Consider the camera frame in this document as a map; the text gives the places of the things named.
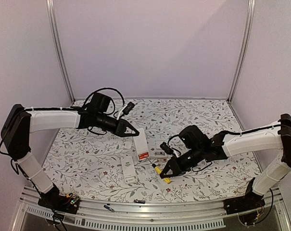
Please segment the yellow handled screwdriver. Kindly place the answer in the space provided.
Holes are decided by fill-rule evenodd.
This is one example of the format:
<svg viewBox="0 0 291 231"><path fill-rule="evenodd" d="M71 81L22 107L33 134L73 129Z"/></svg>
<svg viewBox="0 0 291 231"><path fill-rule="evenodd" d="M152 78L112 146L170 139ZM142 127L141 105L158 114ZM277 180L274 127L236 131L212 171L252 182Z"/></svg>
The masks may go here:
<svg viewBox="0 0 291 231"><path fill-rule="evenodd" d="M155 170L155 172L160 176L160 174L162 173L162 170L156 164L152 164L152 167ZM162 178L162 180L164 180L167 184L171 183L170 178Z"/></svg>

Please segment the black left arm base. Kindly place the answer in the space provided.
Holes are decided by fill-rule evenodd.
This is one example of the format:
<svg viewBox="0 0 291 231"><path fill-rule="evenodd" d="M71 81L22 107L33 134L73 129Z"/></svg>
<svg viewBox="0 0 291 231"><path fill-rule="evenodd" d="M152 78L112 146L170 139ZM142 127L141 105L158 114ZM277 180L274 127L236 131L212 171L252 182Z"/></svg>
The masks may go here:
<svg viewBox="0 0 291 231"><path fill-rule="evenodd" d="M60 194L58 191L41 193L38 205L50 210L76 214L80 204L80 197L76 194Z"/></svg>

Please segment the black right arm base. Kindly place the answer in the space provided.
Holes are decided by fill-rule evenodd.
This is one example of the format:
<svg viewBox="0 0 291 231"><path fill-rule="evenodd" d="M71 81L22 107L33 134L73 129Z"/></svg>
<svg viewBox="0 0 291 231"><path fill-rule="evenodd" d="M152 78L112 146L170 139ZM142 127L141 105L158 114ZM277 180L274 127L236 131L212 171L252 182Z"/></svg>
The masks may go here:
<svg viewBox="0 0 291 231"><path fill-rule="evenodd" d="M234 197L223 201L223 208L228 215L261 208L264 205L264 197L253 192L244 196Z"/></svg>

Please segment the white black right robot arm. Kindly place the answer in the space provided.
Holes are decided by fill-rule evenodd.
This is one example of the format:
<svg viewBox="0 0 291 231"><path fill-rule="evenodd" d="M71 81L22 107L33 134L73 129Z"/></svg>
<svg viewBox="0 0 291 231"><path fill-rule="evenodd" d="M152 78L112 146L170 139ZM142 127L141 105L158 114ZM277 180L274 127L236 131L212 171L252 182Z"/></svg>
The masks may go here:
<svg viewBox="0 0 291 231"><path fill-rule="evenodd" d="M241 132L223 130L209 138L196 125L184 128L177 137L187 152L167 161L160 178L184 175L201 161L227 160L238 155L263 150L276 150L277 156L248 184L240 206L250 210L269 189L291 173L291 116L282 114L280 119L259 128Z"/></svg>

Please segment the white remote control with batteries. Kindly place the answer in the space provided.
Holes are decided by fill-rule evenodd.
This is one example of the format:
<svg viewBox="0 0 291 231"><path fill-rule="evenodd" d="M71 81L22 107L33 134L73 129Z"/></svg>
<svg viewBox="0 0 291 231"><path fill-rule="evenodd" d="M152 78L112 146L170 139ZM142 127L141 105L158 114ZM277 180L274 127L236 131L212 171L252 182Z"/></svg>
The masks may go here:
<svg viewBox="0 0 291 231"><path fill-rule="evenodd" d="M167 159L167 154L165 152L151 152L150 159Z"/></svg>

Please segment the white air conditioner remote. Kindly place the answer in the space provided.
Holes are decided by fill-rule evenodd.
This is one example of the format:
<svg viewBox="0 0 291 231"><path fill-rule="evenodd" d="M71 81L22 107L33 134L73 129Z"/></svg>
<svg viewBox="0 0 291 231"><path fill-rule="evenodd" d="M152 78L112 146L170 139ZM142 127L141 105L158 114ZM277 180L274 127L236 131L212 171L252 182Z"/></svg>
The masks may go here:
<svg viewBox="0 0 291 231"><path fill-rule="evenodd" d="M138 178L136 175L133 158L131 156L125 156L123 159L121 159L121 166L125 183L136 183L138 181Z"/></svg>

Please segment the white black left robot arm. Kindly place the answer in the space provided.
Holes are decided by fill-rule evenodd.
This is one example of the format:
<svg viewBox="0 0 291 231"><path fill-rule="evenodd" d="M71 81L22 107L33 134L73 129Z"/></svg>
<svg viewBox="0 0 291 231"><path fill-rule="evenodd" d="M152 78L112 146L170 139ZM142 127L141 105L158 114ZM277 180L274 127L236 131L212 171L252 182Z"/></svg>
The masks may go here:
<svg viewBox="0 0 291 231"><path fill-rule="evenodd" d="M104 88L92 92L81 106L24 107L12 106L0 132L0 154L9 156L36 187L44 201L53 209L63 205L57 186L42 168L50 138L38 141L43 135L54 135L62 128L85 129L94 134L94 128L117 137L136 137L137 129L124 119L135 107L122 100L117 110L114 99L102 93Z"/></svg>

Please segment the small white battery cover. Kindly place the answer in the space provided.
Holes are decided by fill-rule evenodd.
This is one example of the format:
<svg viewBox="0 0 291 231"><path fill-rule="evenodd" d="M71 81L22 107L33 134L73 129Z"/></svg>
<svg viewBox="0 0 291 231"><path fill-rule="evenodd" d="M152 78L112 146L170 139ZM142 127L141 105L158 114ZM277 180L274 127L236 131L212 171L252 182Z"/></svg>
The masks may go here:
<svg viewBox="0 0 291 231"><path fill-rule="evenodd" d="M156 148L157 149L160 149L161 147L160 147L160 145L163 143L164 141L157 141L156 142Z"/></svg>

